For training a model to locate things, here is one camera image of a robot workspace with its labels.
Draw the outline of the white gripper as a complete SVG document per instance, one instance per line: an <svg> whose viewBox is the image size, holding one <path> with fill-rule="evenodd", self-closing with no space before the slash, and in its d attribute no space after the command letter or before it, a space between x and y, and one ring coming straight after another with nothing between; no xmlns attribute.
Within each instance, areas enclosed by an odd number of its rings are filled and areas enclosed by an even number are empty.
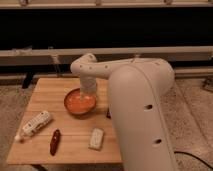
<svg viewBox="0 0 213 171"><path fill-rule="evenodd" d="M81 100L84 99L85 93L92 94L92 96L97 99L97 93L96 93L97 83L96 83L95 78L81 77L80 78L80 87L81 87L81 91L82 91L82 92L80 92Z"/></svg>

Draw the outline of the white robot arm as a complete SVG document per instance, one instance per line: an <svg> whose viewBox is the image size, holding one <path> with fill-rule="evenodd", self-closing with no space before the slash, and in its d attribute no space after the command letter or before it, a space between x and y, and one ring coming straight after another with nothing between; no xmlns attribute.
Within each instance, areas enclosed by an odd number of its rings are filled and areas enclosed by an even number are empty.
<svg viewBox="0 0 213 171"><path fill-rule="evenodd" d="M95 79L108 81L108 105L125 171L178 171L161 97L174 83L161 58L99 62L87 53L70 66L83 90Z"/></svg>

